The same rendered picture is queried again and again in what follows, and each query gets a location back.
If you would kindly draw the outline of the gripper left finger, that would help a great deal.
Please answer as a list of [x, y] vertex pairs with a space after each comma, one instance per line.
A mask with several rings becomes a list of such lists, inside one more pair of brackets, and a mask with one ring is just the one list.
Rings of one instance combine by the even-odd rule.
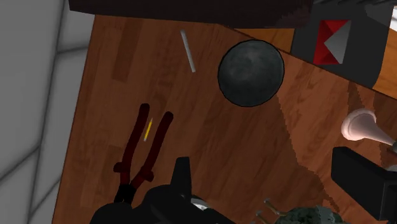
[[199, 209], [191, 203], [188, 157], [176, 159], [171, 182], [147, 191], [137, 207], [114, 202], [100, 207], [89, 224], [199, 224]]

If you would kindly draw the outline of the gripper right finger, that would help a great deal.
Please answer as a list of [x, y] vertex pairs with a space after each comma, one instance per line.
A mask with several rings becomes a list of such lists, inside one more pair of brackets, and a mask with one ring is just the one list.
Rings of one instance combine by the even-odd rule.
[[397, 172], [340, 146], [332, 151], [331, 178], [376, 220], [397, 222]]

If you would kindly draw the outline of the pink horn shaped object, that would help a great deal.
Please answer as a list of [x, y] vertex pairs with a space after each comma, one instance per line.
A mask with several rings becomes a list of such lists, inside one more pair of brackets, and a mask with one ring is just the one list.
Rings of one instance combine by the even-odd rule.
[[397, 154], [397, 141], [377, 125], [377, 117], [369, 109], [361, 108], [349, 113], [342, 122], [341, 134], [350, 141], [371, 139], [387, 144], [389, 150]]

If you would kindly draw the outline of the yellow pencil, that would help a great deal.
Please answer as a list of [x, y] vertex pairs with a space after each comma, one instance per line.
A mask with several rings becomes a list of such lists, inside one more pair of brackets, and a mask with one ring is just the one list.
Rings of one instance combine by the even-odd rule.
[[144, 134], [144, 141], [145, 141], [145, 142], [147, 141], [147, 138], [148, 138], [148, 135], [149, 135], [149, 133], [150, 133], [152, 124], [153, 124], [153, 118], [150, 119], [150, 121], [149, 121], [149, 123], [148, 123], [148, 126], [147, 126], [147, 128], [146, 128], [146, 132], [145, 132], [145, 134]]

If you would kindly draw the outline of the grey green spiked lump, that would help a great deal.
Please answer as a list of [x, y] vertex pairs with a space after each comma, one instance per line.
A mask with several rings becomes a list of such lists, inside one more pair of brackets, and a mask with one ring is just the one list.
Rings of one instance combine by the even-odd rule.
[[338, 213], [324, 206], [296, 207], [288, 212], [282, 212], [275, 208], [269, 199], [265, 199], [263, 203], [278, 215], [278, 218], [271, 223], [261, 215], [261, 211], [257, 211], [256, 217], [263, 224], [350, 224], [344, 221]]

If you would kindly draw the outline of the dark grey round bowl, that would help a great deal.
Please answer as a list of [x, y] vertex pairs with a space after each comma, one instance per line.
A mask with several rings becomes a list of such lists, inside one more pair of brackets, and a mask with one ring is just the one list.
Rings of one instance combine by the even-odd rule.
[[269, 101], [284, 79], [284, 60], [272, 44], [249, 39], [231, 47], [217, 73], [219, 89], [232, 104], [255, 107]]

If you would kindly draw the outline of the grey thin stick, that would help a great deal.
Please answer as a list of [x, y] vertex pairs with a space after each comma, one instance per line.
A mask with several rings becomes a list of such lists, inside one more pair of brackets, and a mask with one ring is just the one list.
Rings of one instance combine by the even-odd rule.
[[194, 73], [196, 71], [195, 64], [194, 64], [192, 53], [191, 53], [191, 50], [190, 50], [190, 47], [189, 47], [189, 44], [188, 44], [188, 39], [187, 39], [185, 30], [183, 30], [183, 29], [180, 30], [180, 33], [181, 33], [181, 38], [183, 40], [184, 48], [185, 48], [185, 51], [186, 51], [186, 55], [187, 55], [187, 58], [188, 58], [188, 62], [189, 62], [191, 71]]

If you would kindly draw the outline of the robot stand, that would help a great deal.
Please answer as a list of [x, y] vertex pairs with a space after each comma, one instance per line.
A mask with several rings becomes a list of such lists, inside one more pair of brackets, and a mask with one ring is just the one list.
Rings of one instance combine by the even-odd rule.
[[380, 74], [397, 0], [314, 0], [291, 54], [372, 88]]

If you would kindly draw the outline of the red handled pliers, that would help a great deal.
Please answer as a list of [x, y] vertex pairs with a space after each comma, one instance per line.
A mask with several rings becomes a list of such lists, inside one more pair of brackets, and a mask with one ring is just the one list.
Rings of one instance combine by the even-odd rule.
[[117, 162], [113, 167], [113, 171], [120, 174], [120, 184], [114, 199], [114, 203], [125, 202], [131, 204], [137, 189], [142, 185], [142, 183], [145, 181], [153, 181], [154, 174], [152, 168], [157, 160], [167, 130], [173, 120], [173, 114], [170, 111], [167, 111], [163, 115], [154, 136], [150, 152], [148, 153], [143, 166], [132, 178], [132, 180], [130, 180], [132, 157], [146, 125], [149, 111], [149, 104], [144, 103], [140, 105], [136, 123], [125, 147], [125, 151], [123, 152], [122, 161]]

